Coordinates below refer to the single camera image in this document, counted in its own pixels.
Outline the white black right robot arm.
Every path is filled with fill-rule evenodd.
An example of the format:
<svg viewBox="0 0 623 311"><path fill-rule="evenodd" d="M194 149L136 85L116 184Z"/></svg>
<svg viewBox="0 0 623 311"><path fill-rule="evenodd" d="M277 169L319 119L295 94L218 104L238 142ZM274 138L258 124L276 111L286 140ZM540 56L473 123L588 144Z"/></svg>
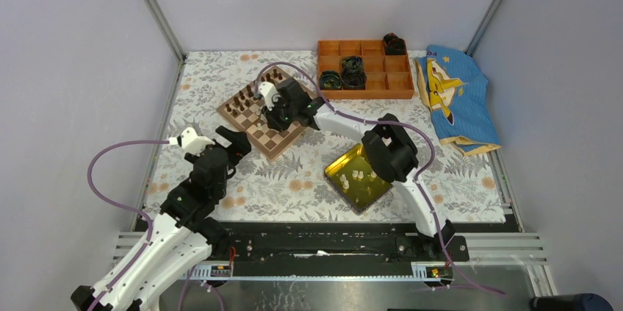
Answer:
<svg viewBox="0 0 623 311"><path fill-rule="evenodd" d="M322 96L313 99L294 79L279 86L260 82L255 96L264 100L262 114L267 125L282 131L290 124L329 131L363 145L371 169L388 182L407 202L414 213L421 249L428 259L439 261L450 252L455 229L442 218L425 186L422 173L427 165L417 159L417 148L407 133L413 127L399 122L392 114L363 118L341 110Z"/></svg>

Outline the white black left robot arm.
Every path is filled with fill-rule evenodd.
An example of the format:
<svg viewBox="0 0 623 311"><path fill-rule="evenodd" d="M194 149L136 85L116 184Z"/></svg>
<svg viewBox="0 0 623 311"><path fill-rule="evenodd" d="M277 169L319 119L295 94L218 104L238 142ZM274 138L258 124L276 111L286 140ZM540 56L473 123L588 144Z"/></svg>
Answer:
<svg viewBox="0 0 623 311"><path fill-rule="evenodd" d="M226 195L227 181L251 152L245 132L219 126L224 146L190 126L176 137L154 144L178 146L192 164L187 178L175 186L150 218L137 214L147 230L111 271L92 286L77 287L71 301L78 310L158 310L159 298L198 263L219 260L228 250L228 232L211 217Z"/></svg>

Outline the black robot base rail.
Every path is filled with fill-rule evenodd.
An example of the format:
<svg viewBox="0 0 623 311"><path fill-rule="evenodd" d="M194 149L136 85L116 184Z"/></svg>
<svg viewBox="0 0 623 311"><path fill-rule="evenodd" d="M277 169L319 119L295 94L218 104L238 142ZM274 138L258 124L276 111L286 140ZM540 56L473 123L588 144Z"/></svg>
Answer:
<svg viewBox="0 0 623 311"><path fill-rule="evenodd" d="M467 262L462 236L440 243L413 224L228 222L226 239L207 258L235 277L407 276L413 263L442 268Z"/></svg>

